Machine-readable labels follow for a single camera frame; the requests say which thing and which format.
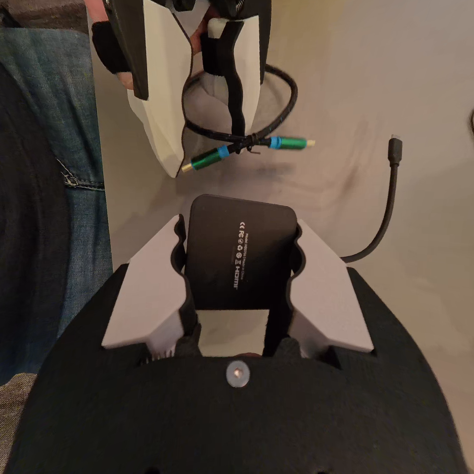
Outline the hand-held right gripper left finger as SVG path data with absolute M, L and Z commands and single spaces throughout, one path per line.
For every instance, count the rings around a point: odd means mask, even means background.
M 184 217 L 176 215 L 128 262 L 105 331 L 106 349 L 143 343 L 150 353 L 174 353 L 178 340 L 199 339 L 186 263 Z

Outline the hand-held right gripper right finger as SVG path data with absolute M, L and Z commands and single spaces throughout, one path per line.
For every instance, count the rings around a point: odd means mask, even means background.
M 374 349 L 346 264 L 302 220 L 297 220 L 292 275 L 287 283 L 288 335 L 301 353 L 340 347 Z

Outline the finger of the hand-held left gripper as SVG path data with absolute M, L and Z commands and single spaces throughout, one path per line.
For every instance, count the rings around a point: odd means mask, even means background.
M 265 61 L 261 49 L 258 15 L 211 18 L 202 35 L 202 87 L 227 106 L 236 137 L 249 134 L 257 111 Z
M 129 104 L 157 160 L 172 178 L 184 160 L 182 95 L 192 72 L 196 13 L 177 11 L 173 1 L 139 1 L 129 17 L 127 46 L 134 84 Z

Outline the black hdmi adapter box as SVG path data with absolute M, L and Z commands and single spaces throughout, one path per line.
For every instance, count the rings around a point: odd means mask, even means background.
M 291 275 L 291 208 L 209 194 L 192 203 L 185 275 L 199 311 L 269 310 Z

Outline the person's left hand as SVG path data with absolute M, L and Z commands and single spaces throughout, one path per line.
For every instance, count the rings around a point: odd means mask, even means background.
M 110 26 L 109 17 L 102 0 L 85 0 L 87 11 L 88 31 L 92 32 L 95 23 L 106 23 Z

